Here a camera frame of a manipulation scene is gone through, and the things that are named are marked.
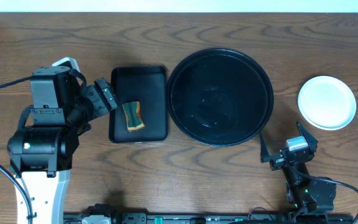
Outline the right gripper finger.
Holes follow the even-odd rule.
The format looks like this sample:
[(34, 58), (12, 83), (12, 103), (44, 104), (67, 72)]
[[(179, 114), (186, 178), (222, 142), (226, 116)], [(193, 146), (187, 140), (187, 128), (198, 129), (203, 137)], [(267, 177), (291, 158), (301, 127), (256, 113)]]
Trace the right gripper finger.
[(296, 122), (296, 125), (298, 128), (298, 132), (300, 133), (301, 136), (303, 136), (305, 138), (308, 145), (316, 146), (318, 143), (318, 140), (312, 134), (310, 134), (299, 121)]
[(260, 138), (260, 158), (261, 159), (269, 158), (269, 156), (270, 156), (269, 151), (267, 149), (267, 146), (266, 146), (266, 143), (265, 143), (265, 140), (264, 140), (264, 137), (263, 137), (263, 134), (261, 131), (259, 132), (259, 138)]

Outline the mint plate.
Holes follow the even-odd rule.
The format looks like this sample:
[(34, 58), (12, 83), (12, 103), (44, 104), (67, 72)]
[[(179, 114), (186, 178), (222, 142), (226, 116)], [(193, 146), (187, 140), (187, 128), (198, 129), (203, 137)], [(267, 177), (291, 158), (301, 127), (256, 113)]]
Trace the mint plate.
[(312, 126), (334, 131), (347, 126), (356, 115), (357, 103), (352, 90), (330, 76), (308, 80), (298, 94), (298, 109)]

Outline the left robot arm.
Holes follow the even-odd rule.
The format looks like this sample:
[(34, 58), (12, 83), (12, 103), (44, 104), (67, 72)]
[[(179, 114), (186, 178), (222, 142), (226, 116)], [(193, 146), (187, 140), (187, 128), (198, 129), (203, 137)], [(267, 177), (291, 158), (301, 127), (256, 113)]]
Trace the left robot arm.
[(33, 125), (21, 122), (7, 150), (14, 172), (32, 207), (33, 223), (63, 223), (67, 186), (79, 137), (90, 121), (117, 104), (103, 78), (92, 85), (75, 78), (42, 78), (30, 83)]

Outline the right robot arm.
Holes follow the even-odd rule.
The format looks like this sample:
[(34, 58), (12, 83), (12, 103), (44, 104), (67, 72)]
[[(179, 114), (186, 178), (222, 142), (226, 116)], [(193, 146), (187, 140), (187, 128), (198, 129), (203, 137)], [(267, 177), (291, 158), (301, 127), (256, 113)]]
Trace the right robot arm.
[(302, 125), (296, 124), (299, 136), (286, 140), (285, 148), (278, 154), (270, 155), (262, 134), (260, 137), (260, 161), (268, 162), (272, 171), (282, 170), (287, 183), (287, 200), (295, 209), (288, 213), (292, 223), (300, 222), (302, 216), (326, 217), (334, 209), (336, 184), (326, 177), (309, 175), (306, 163), (314, 158), (318, 140)]

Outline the orange green sponge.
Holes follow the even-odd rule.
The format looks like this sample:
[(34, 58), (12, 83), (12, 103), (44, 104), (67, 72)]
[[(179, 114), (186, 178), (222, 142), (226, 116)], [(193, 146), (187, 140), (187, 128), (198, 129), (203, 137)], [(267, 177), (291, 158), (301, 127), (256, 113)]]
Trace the orange green sponge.
[(140, 102), (132, 101), (122, 105), (126, 117), (127, 130), (137, 131), (145, 127), (140, 114)]

